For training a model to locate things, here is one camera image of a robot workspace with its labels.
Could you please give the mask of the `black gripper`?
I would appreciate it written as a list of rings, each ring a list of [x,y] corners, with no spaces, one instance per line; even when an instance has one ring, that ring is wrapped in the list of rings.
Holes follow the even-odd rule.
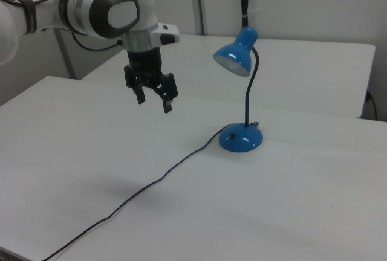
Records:
[[[129,65],[124,67],[125,82],[136,95],[138,104],[145,102],[143,86],[154,89],[163,102],[164,113],[172,110],[172,102],[178,96],[175,77],[161,71],[161,51],[159,47],[145,52],[128,51]]]

